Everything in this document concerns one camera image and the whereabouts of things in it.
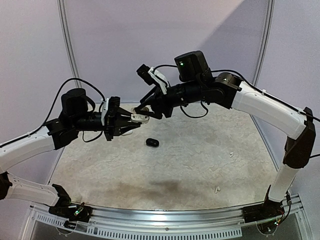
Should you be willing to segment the white oval charging case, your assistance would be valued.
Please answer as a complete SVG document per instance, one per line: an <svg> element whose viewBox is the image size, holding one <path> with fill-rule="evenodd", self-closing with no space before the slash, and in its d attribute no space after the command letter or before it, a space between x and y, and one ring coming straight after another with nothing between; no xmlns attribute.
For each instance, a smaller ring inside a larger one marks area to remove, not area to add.
<svg viewBox="0 0 320 240"><path fill-rule="evenodd" d="M124 132L121 136L128 136L128 135L131 135L133 133L133 130L129 130L127 132Z"/></svg>

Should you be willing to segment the small white charging case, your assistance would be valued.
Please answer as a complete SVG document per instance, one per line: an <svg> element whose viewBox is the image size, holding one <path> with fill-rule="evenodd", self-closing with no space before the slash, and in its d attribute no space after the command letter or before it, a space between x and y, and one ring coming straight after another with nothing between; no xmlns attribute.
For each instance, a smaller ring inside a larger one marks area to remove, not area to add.
<svg viewBox="0 0 320 240"><path fill-rule="evenodd" d="M147 124L150 120L149 116L137 113L135 110L135 107L132 107L130 109L130 112L131 112L130 118L133 123L141 123L144 125L144 124Z"/></svg>

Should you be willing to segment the black oval charging case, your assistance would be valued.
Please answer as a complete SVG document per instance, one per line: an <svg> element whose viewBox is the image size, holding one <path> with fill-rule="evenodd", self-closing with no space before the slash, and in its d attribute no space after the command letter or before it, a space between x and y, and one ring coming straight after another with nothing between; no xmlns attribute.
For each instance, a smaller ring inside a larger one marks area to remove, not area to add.
<svg viewBox="0 0 320 240"><path fill-rule="evenodd" d="M154 138L147 138L145 143L148 147L152 147L152 148L157 148L160 145L160 142Z"/></svg>

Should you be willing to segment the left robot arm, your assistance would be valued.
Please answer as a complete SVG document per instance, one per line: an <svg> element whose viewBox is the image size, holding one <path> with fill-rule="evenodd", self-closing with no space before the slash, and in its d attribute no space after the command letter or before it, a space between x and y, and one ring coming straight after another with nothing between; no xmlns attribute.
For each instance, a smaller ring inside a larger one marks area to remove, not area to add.
<svg viewBox="0 0 320 240"><path fill-rule="evenodd" d="M58 118L46 121L35 133L21 136L0 147L0 198L21 199L44 204L49 213L69 221L88 222L92 208L73 204L66 190L57 184L42 185L8 173L8 169L42 153L59 150L78 138L79 132L101 132L107 141L139 128L135 114L120 107L120 98L105 100L102 110L89 110L95 103L83 88L74 88L61 96Z"/></svg>

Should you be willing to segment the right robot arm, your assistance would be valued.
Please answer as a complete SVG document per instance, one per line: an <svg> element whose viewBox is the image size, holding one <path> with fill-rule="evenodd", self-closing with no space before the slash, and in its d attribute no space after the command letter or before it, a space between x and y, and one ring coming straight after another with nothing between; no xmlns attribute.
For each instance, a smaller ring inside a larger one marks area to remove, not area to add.
<svg viewBox="0 0 320 240"><path fill-rule="evenodd" d="M284 157L262 203L244 207L245 222L273 219L280 225L290 214L289 188L299 170L312 157L316 140L316 117L310 108L294 107L248 82L240 73L212 70L202 51L175 57L180 83L170 85L159 66L141 65L137 75L152 89L140 100L135 111L154 119L170 118L173 109L184 109L198 102L206 108L216 104L227 110L259 118L286 134Z"/></svg>

